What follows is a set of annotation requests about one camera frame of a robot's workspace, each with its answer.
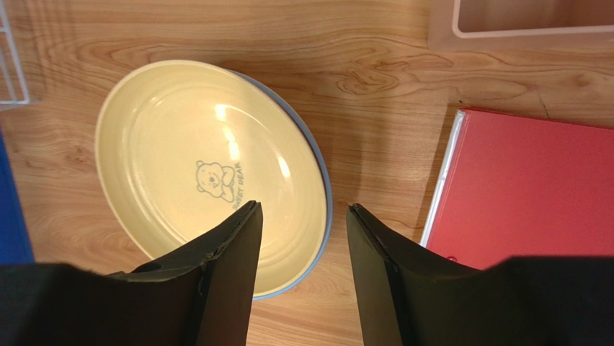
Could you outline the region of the light blue plate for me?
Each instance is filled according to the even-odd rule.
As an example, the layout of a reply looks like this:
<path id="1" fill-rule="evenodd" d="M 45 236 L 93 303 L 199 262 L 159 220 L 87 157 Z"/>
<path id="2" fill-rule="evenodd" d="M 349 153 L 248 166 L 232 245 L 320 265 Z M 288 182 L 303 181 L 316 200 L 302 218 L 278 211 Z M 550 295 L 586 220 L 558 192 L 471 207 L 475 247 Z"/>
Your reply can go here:
<path id="1" fill-rule="evenodd" d="M 237 73 L 265 99 L 245 112 L 231 158 L 235 199 L 258 200 L 264 210 L 254 300 L 296 287 L 318 264 L 332 231 L 332 186 L 321 150 L 308 126 L 279 94 Z"/>

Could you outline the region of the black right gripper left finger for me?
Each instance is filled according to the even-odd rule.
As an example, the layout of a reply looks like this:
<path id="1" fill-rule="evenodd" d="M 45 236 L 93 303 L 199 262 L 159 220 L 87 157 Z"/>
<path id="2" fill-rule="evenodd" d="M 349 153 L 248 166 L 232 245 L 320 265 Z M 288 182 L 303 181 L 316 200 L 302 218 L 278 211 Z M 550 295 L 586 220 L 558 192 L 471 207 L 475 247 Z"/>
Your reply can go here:
<path id="1" fill-rule="evenodd" d="M 262 239 L 250 201 L 132 272 L 1 268 L 3 345 L 244 345 Z"/>

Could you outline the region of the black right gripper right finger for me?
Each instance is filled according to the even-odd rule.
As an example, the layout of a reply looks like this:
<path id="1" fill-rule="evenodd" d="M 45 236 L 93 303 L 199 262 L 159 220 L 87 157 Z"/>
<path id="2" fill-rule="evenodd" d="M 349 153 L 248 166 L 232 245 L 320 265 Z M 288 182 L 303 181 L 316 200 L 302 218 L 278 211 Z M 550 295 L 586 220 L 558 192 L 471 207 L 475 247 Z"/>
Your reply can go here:
<path id="1" fill-rule="evenodd" d="M 359 204 L 346 225 L 366 345 L 611 345 L 613 259 L 450 261 Z"/>

